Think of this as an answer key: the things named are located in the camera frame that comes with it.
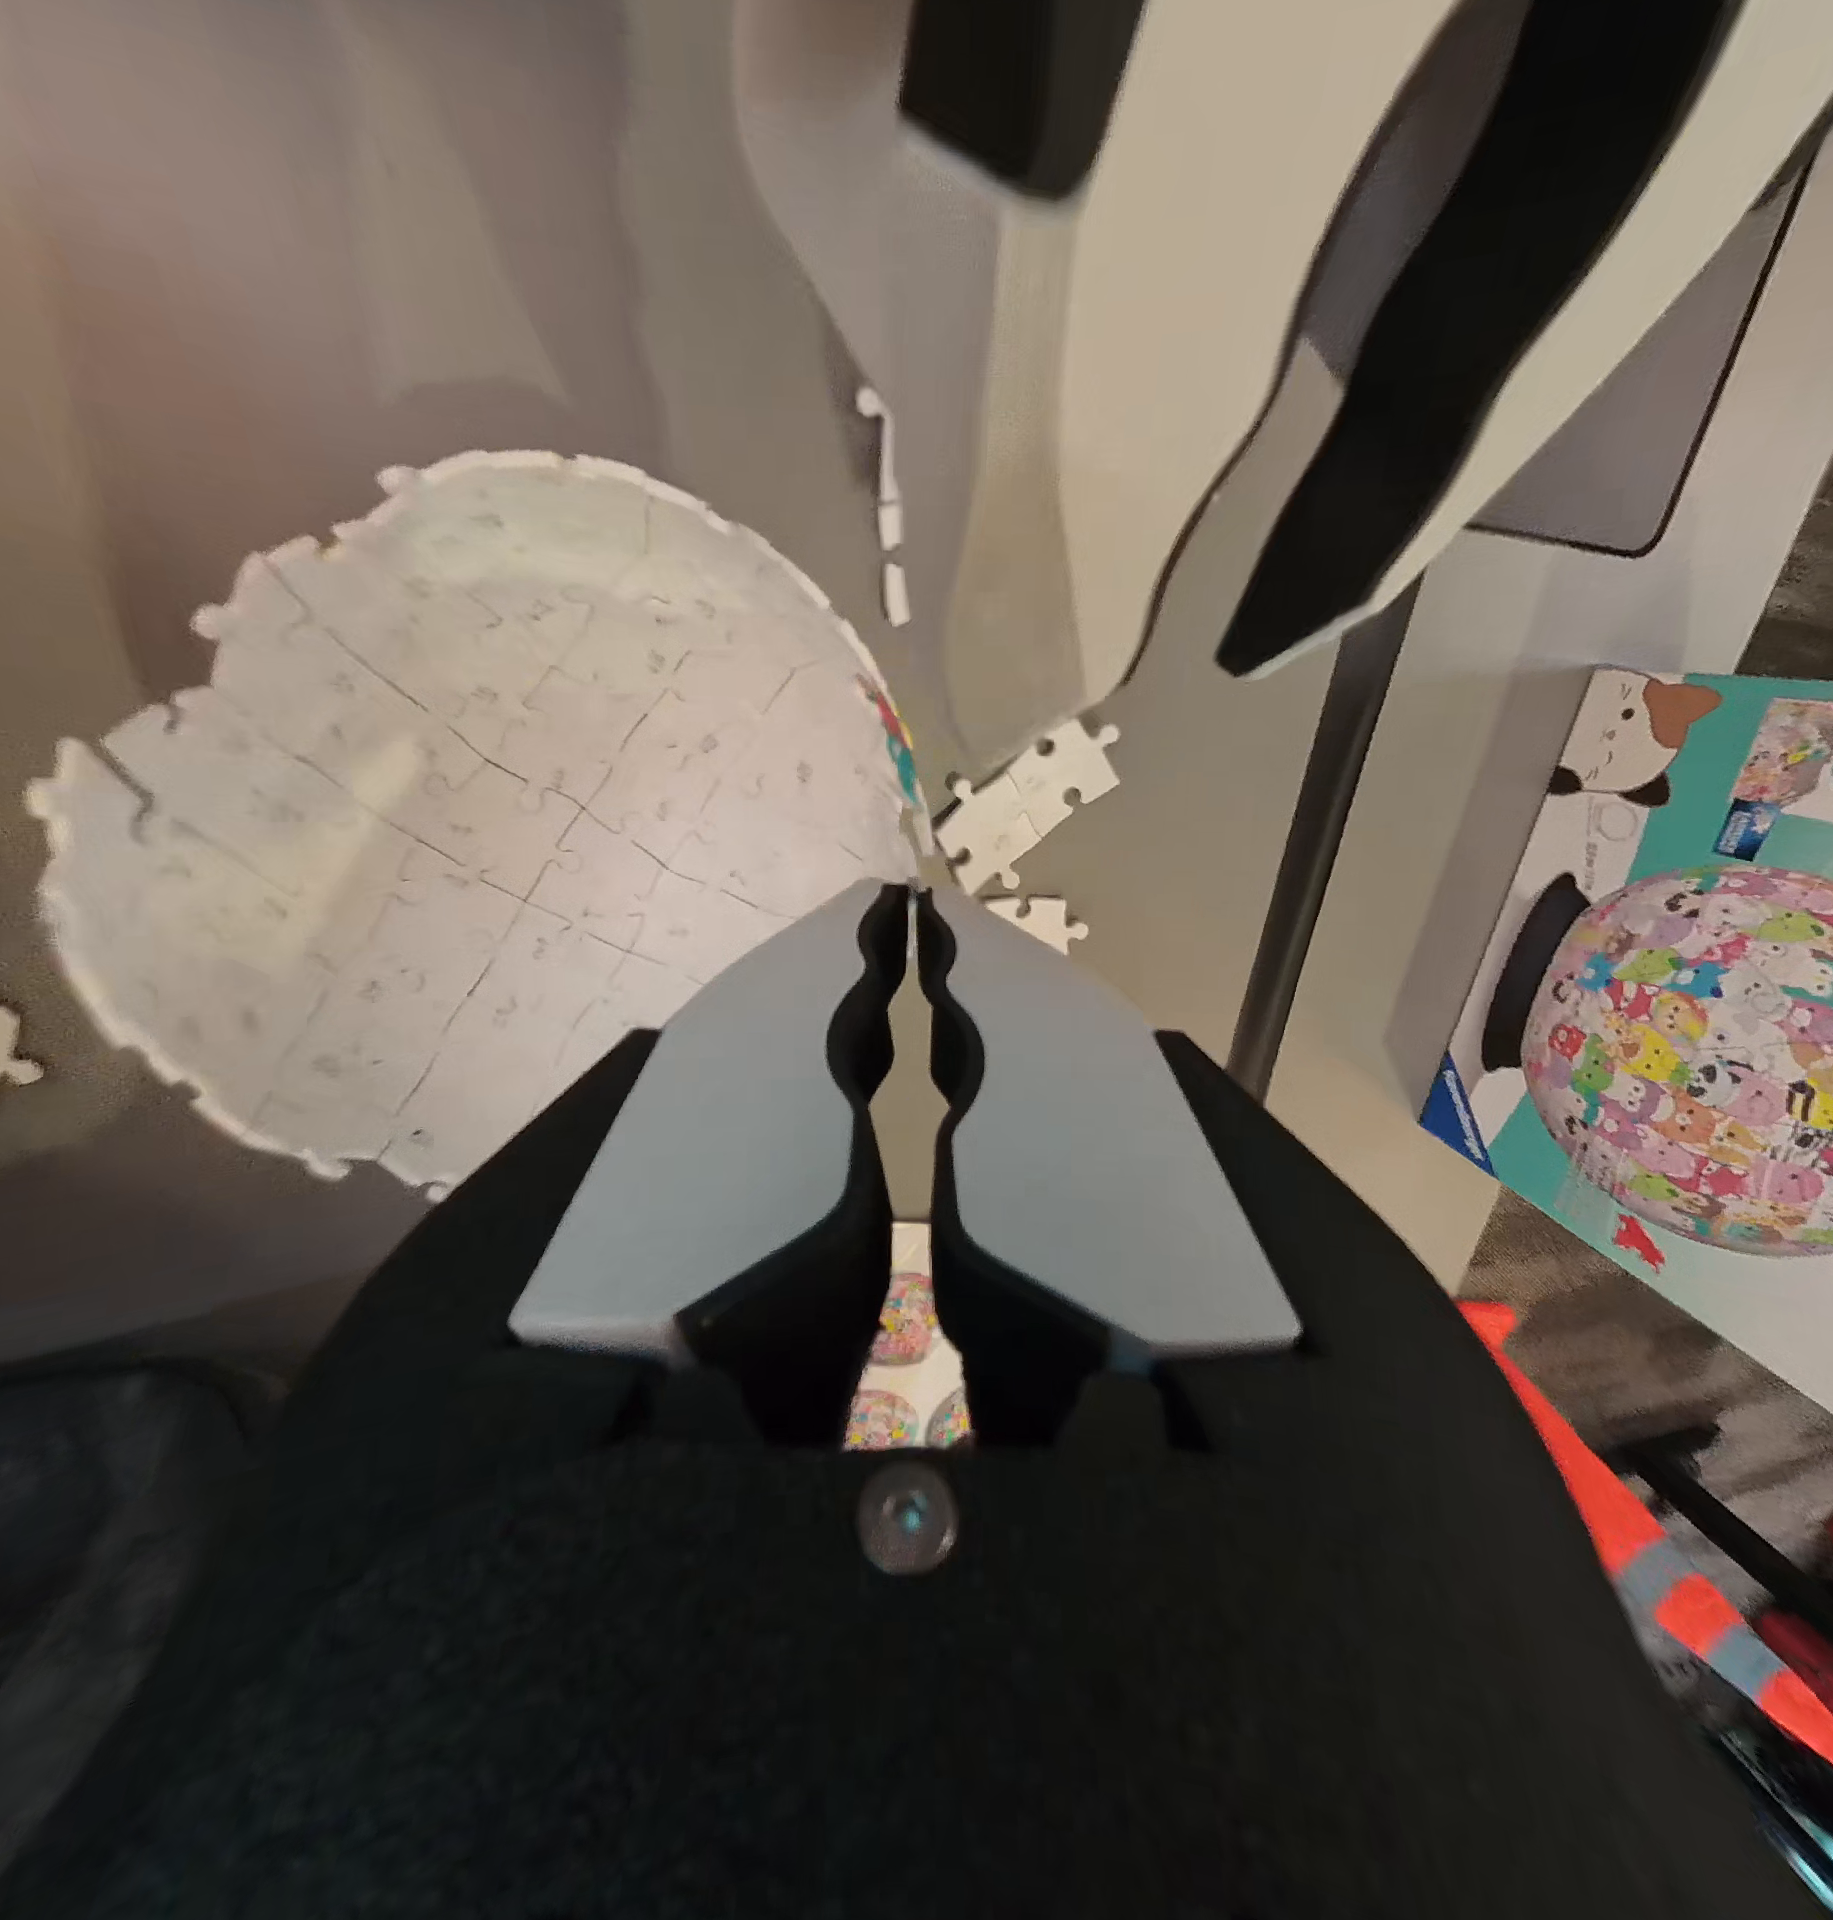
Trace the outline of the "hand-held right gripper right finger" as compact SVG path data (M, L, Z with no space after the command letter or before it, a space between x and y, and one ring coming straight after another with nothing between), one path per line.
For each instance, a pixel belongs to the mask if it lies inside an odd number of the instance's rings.
M1070 959L954 893L918 900L938 1139L938 1304L1078 1369L1284 1354L1298 1310L1154 1031Z

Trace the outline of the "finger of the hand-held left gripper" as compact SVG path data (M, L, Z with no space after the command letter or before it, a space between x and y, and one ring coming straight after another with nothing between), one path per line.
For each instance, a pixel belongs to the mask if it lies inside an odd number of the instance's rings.
M1303 314L1336 414L1217 666L1386 612L1567 425L1833 118L1833 5L1497 5L1416 74Z
M1171 557L1282 379L1325 241L1442 3L1152 3L1068 200L902 120L912 5L737 6L751 174L895 417L954 729L1129 673Z

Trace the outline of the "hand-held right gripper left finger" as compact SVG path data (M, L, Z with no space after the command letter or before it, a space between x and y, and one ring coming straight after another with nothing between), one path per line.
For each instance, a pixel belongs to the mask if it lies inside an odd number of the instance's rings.
M909 886L865 878L731 963L656 1034L512 1308L512 1336L702 1359L706 1304L882 1173Z

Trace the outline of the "puzzle pieces group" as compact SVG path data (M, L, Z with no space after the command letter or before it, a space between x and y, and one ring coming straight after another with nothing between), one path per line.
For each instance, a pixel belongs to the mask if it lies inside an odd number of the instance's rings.
M872 384L857 384L855 414L874 433L872 494L879 538L879 596L893 628L912 622L904 569L904 502L897 472L895 417ZM1112 724L1089 729L1064 722L1029 744L1010 766L984 780L952 778L949 804L928 808L913 769L913 746L888 693L874 695L893 757L913 810L920 846L947 869L956 888L1005 927L1068 957L1089 927L1062 896L1021 890L1019 861L1084 806L1117 792Z

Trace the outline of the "partly built white puzzle ball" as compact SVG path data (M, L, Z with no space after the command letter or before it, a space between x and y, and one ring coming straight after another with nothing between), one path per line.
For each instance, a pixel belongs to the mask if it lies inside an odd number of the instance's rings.
M592 455L393 468L200 608L208 677L30 784L100 1036L324 1178L454 1187L925 804L876 660L757 531Z

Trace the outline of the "colourful puzzle ball box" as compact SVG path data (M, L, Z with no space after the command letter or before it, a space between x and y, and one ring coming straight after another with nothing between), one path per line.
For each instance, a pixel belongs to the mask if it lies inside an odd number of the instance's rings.
M1833 681L1589 677L1420 1126L1656 1278L1833 1258Z

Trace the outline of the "dark grey table flap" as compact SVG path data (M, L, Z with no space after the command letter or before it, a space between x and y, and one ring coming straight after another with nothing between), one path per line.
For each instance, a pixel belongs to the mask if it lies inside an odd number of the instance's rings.
M1635 561L1666 537L1815 170L1798 152L1474 534Z

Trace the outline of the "printed instruction leaflet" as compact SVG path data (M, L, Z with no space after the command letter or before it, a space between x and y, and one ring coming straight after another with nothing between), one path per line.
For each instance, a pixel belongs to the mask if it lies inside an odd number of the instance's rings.
M963 1359L938 1319L928 1226L895 1222L889 1287L842 1446L849 1454L952 1452L971 1436Z

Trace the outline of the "red black object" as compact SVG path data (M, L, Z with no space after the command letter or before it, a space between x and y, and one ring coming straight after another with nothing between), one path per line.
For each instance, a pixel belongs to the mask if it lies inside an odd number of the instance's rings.
M1519 1316L1508 1306L1460 1304L1460 1313L1501 1368L1576 1509L1626 1609L1654 1624L1759 1709L1769 1723L1833 1771L1833 1709L1783 1663L1676 1550L1657 1518L1564 1418L1508 1354Z

